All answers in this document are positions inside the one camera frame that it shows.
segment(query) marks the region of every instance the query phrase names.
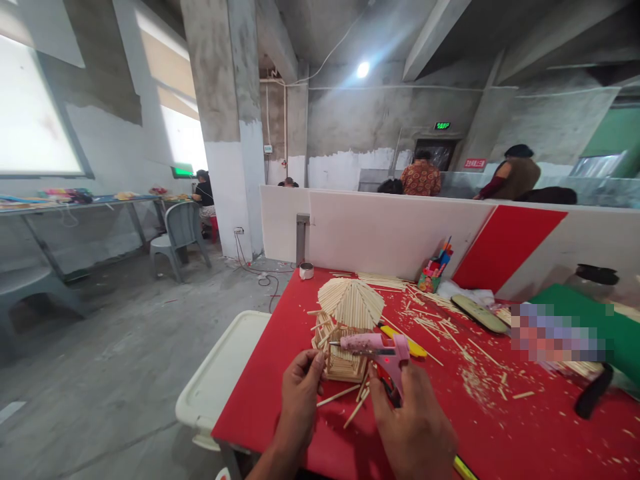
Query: door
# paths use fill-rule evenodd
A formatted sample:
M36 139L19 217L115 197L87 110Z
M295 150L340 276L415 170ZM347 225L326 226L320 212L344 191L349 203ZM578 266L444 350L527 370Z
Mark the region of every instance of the door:
M449 164L455 150L456 140L430 140L419 139L415 142L415 150L426 149L431 153L431 163L434 164L438 170L449 170Z

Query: ceiling light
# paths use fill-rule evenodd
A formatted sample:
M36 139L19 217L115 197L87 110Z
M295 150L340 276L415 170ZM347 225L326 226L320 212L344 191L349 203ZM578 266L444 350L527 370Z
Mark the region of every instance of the ceiling light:
M358 65L358 78L364 78L369 73L369 62L362 62Z

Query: long table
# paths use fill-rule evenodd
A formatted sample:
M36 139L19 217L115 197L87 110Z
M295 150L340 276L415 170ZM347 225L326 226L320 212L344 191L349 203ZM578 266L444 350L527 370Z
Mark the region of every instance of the long table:
M275 431L285 368L298 352L311 347L310 328L318 310L317 292L333 278L316 269L313 279L294 275L264 334L238 380L212 436L227 452L232 445L264 452ZM439 314L408 293L379 292L383 314L432 353L416 362L433 384L445 414L460 440L459 455L480 479L638 478L640 469L640 405L619 390L608 392L591 420L573 412L583 385L572 383L540 365L521 360L511 340L498 337L463 315L453 316L460 347L437 333L437 340L412 320L413 309ZM480 352L475 342L494 361ZM473 361L464 358L461 348ZM507 374L502 397L499 388ZM328 382L325 397L352 384ZM532 391L533 395L513 396ZM347 429L356 392L319 408L313 441L304 467L335 479L389 479L389 468L367 399Z
M63 209L63 211L65 211L67 209L69 209L69 210L84 210L84 209L91 209L91 208L96 208L96 207L108 208L107 205L122 205L122 204L125 204L127 206L127 211L129 212L129 216L131 217L131 222L133 223L133 228L135 229L136 233L138 234L138 237L140 238L141 244L144 245L145 242L146 242L145 233L144 233L144 230L142 229L142 224L140 223L140 219L138 218L138 214L135 211L134 204L135 203L139 203L139 202L156 201L156 200L160 200L160 197L157 196L157 195L140 195L140 196L134 197L134 198L132 198L130 200L118 200L118 199L114 198L113 195L102 195L102 196L94 197L93 202L89 203L88 205L81 205L81 204L77 204L77 203L72 203L72 204L60 204L60 205L51 206L51 207L34 207L34 208L20 208L20 209L0 209L0 218L19 216L22 219L22 221L24 222L24 224L26 225L26 227L28 228L28 230L31 233L31 235L33 236L33 239L35 240L36 244L38 245L38 248L40 248L40 251L45 256L47 261L49 262L52 270L55 272L55 274L60 279L64 280L65 279L65 274L64 274L64 272L62 272L62 269L60 268L60 265L58 264L54 254L51 252L51 248L49 248L49 246L48 246L47 242L44 240L44 238L42 238L42 236L40 236L38 234L38 230L36 229L35 224L34 224L34 222L32 220L32 216L33 215L42 215L44 213L49 213L49 212L53 212L53 211L60 211L61 209ZM164 223L164 220L162 218L162 214L160 212L160 209L157 209L157 214L158 214L160 223L162 225Z

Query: grey chair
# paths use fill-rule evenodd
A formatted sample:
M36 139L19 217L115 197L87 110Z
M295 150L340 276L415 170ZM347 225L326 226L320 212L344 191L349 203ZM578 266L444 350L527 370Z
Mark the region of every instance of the grey chair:
M205 258L207 267L211 268L211 262L205 249L205 241L202 238L202 234L200 234L200 215L197 203L185 202L172 206L165 214L165 224L167 226L167 233L151 240L151 248L149 250L151 268L156 278L158 272L155 266L155 254L162 253L169 258L171 268L173 268L178 282L184 283L182 275L180 274L176 250L192 243L198 244L200 252L202 252L202 256Z
M0 349L9 359L18 355L9 310L19 301L38 294L58 297L82 318L89 315L76 294L48 268L32 267L0 273Z

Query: pink glue gun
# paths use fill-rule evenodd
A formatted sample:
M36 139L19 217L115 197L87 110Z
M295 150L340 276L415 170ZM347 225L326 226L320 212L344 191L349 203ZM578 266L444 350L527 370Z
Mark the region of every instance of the pink glue gun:
M391 377L404 400L402 370L400 366L409 361L409 342L404 335L392 339L382 333L361 333L340 338L340 342L329 342L354 355L365 355L380 365Z

